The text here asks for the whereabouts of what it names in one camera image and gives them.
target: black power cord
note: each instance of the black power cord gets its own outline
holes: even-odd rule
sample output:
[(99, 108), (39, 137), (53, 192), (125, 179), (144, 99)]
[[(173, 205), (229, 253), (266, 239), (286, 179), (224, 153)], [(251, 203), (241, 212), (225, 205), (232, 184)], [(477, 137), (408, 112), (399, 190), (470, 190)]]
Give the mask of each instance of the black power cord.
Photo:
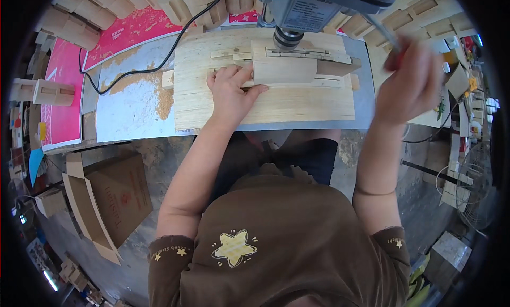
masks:
[(177, 46), (177, 44), (179, 43), (179, 40), (181, 40), (184, 32), (186, 31), (186, 29), (188, 29), (189, 25), (191, 25), (191, 23), (193, 21), (195, 21), (198, 17), (200, 17), (201, 15), (205, 14), (207, 11), (209, 11), (212, 7), (214, 7), (217, 3), (219, 3), (220, 0), (214, 0), (212, 2), (212, 4), (210, 4), (209, 6), (207, 6), (207, 8), (205, 8), (204, 10), (202, 10), (201, 12), (197, 13), (193, 18), (190, 19), (190, 21), (188, 21), (188, 23), (182, 27), (182, 31), (181, 33), (179, 33), (179, 35), (177, 36), (177, 39), (175, 40), (175, 43), (173, 44), (172, 48), (170, 49), (170, 52), (168, 53), (168, 55), (166, 56), (166, 58), (163, 60), (163, 62), (157, 66), (156, 68), (153, 68), (153, 69), (148, 69), (148, 70), (134, 70), (134, 71), (129, 71), (129, 72), (126, 72), (125, 74), (122, 74), (120, 77), (118, 77), (115, 81), (113, 81), (111, 83), (110, 86), (108, 86), (106, 88), (105, 91), (100, 91), (96, 85), (94, 84), (94, 82), (92, 81), (92, 78), (90, 77), (90, 75), (84, 71), (82, 71), (82, 49), (80, 48), (80, 53), (78, 54), (78, 64), (79, 64), (79, 67), (80, 67), (80, 73), (81, 74), (85, 74), (88, 78), (89, 78), (89, 81), (90, 83), (92, 84), (92, 86), (94, 87), (94, 90), (96, 90), (97, 93), (99, 93), (100, 95), (103, 95), (105, 93), (107, 93), (108, 91), (110, 91), (110, 89), (119, 81), (121, 80), (122, 78), (124, 78), (125, 76), (128, 76), (130, 74), (137, 74), (137, 73), (152, 73), (152, 72), (156, 72), (157, 70), (161, 69), (165, 63), (168, 61), (168, 59), (170, 58), (170, 56), (172, 55), (173, 51), (175, 50), (175, 47)]
[(422, 142), (426, 142), (426, 141), (429, 141), (430, 139), (432, 139), (433, 137), (435, 137), (436, 135), (439, 134), (439, 132), (441, 132), (441, 130), (443, 129), (443, 127), (445, 126), (446, 122), (448, 121), (448, 117), (451, 115), (451, 113), (453, 112), (453, 109), (456, 108), (456, 106), (458, 106), (466, 97), (464, 95), (462, 95), (458, 100), (457, 102), (453, 105), (453, 107), (450, 109), (450, 112), (448, 113), (448, 115), (446, 116), (443, 124), (439, 127), (439, 129), (436, 131), (436, 133), (434, 134), (431, 134), (430, 137), (428, 138), (424, 138), (423, 140), (419, 140), (419, 141), (405, 141), (405, 140), (402, 140), (402, 142), (404, 143), (422, 143)]

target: sleeve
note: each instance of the sleeve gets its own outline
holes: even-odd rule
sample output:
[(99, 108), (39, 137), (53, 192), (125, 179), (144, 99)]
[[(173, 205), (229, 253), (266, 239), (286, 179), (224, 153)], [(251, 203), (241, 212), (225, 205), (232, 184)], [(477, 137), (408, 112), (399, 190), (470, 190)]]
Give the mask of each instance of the sleeve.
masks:
[(379, 245), (380, 265), (383, 272), (383, 305), (403, 306), (409, 293), (411, 264), (405, 244), (403, 227), (390, 227), (373, 234)]
[(181, 272), (193, 257), (193, 240), (167, 235), (149, 245), (149, 305), (175, 306), (179, 299)]

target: workbench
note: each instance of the workbench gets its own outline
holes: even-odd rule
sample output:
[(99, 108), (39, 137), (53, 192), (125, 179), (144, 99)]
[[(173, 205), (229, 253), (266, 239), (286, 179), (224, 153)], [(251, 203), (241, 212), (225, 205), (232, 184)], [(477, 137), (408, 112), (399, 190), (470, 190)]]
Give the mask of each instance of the workbench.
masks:
[[(254, 25), (237, 25), (220, 28), (246, 27), (254, 27)], [(337, 36), (343, 39), (347, 55), (359, 58), (362, 63), (362, 67), (354, 71), (359, 76), (360, 81), (360, 89), (354, 91), (355, 120), (244, 124), (240, 125), (237, 130), (367, 129), (373, 118), (375, 93), (366, 45), (363, 41), (353, 40), (347, 36)], [(176, 37), (177, 35), (166, 36), (144, 43), (116, 55), (113, 59), (97, 65), (88, 72), (94, 83), (99, 85), (100, 89), (105, 89), (124, 72), (158, 66), (167, 55)], [(162, 68), (162, 71), (172, 68), (173, 55)], [(195, 134), (193, 129), (175, 131), (173, 109), (166, 112), (164, 111), (165, 109), (158, 111), (157, 106), (162, 105), (161, 102), (158, 102), (158, 87), (161, 87), (160, 81), (154, 80), (154, 78), (147, 78), (147, 75), (128, 76), (120, 81), (109, 93), (99, 97), (90, 82), (86, 80), (84, 82), (82, 100), (82, 142), (49, 150), (47, 154), (67, 153), (142, 138)]]

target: black shorts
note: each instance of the black shorts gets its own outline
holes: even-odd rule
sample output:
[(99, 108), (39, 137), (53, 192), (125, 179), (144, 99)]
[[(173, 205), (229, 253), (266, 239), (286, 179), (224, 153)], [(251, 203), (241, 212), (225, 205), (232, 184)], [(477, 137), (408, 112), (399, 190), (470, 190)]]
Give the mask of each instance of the black shorts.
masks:
[(284, 174), (290, 173), (290, 165), (300, 167), (317, 183), (329, 185), (337, 149), (337, 142), (317, 138), (276, 151), (269, 148), (260, 151), (243, 132), (234, 132), (221, 160), (211, 202), (226, 194), (239, 178), (256, 173), (265, 163), (274, 163)]

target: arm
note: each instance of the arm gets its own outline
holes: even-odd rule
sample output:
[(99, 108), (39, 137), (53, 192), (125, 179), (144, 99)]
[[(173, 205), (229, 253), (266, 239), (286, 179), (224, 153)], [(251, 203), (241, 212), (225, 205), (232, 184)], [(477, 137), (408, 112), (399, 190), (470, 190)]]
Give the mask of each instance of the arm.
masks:
[[(441, 57), (418, 42), (406, 45), (401, 68), (380, 87), (358, 162), (352, 204), (370, 235), (402, 226), (395, 194), (402, 133), (407, 121), (439, 104)], [(395, 59), (388, 58), (385, 68), (393, 70)]]
[(214, 111), (175, 173), (158, 215), (156, 237), (196, 237), (198, 223), (213, 188), (226, 146), (264, 85), (248, 92), (241, 85), (251, 78), (253, 64), (245, 68), (230, 65), (209, 74), (207, 86), (213, 93)]

